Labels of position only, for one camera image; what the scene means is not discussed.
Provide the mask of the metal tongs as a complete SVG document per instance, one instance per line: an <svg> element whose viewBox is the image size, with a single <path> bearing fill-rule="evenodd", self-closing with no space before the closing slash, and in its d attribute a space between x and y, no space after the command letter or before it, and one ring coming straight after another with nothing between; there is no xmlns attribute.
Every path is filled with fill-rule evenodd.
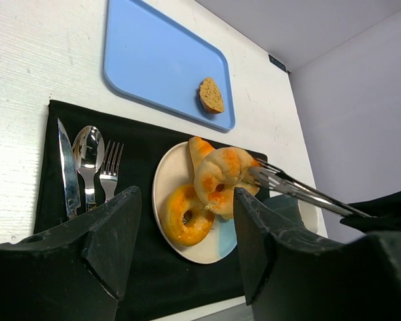
<svg viewBox="0 0 401 321"><path fill-rule="evenodd" d="M261 188L295 197L316 207L331 211L341 217L372 218L371 215L342 203L318 190L294 179L280 168L256 158L258 167L250 167L249 174L253 182Z"/></svg>

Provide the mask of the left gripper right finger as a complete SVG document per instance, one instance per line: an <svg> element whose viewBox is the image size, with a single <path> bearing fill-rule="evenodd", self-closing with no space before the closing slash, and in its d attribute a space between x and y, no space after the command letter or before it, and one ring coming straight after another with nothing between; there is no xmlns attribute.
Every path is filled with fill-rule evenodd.
<svg viewBox="0 0 401 321"><path fill-rule="evenodd" d="M401 231L339 243L306 229L284 199L234 196L245 300L256 320L401 320Z"/></svg>

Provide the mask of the croissant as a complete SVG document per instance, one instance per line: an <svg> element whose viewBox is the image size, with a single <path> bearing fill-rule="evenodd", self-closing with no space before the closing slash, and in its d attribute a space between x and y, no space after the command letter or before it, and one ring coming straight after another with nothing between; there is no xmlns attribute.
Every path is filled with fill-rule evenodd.
<svg viewBox="0 0 401 321"><path fill-rule="evenodd" d="M188 148L193 164L194 173L200 164L215 148L207 141L198 136L194 136L188 140Z"/></svg>
<svg viewBox="0 0 401 321"><path fill-rule="evenodd" d="M194 174L194 188L206 209L230 220L233 215L235 188L246 189L255 196L259 187L249 173L259 163L246 150L224 147L208 154Z"/></svg>

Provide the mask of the bagel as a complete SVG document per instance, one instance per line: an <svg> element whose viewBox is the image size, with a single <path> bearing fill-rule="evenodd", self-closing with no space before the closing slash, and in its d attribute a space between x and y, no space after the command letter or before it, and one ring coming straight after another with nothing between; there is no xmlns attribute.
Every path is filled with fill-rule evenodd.
<svg viewBox="0 0 401 321"><path fill-rule="evenodd" d="M210 232L215 214L206 209L194 185L181 185L167 198L160 224L171 242L186 247L200 243Z"/></svg>

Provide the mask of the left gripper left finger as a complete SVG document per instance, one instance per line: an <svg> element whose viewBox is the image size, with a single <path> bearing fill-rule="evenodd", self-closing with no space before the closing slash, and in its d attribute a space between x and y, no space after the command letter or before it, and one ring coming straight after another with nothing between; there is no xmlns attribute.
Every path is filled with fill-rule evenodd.
<svg viewBox="0 0 401 321"><path fill-rule="evenodd" d="M113 320L142 211L133 186L19 243L0 244L0 320Z"/></svg>

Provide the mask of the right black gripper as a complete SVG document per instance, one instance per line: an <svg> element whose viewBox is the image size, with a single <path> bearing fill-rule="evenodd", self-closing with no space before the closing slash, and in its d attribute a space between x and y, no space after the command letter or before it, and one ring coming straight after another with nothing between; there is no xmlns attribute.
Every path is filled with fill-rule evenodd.
<svg viewBox="0 0 401 321"><path fill-rule="evenodd" d="M363 233L401 231L401 191L371 201L352 203L350 206L371 215L372 218L346 217L340 220L343 225Z"/></svg>

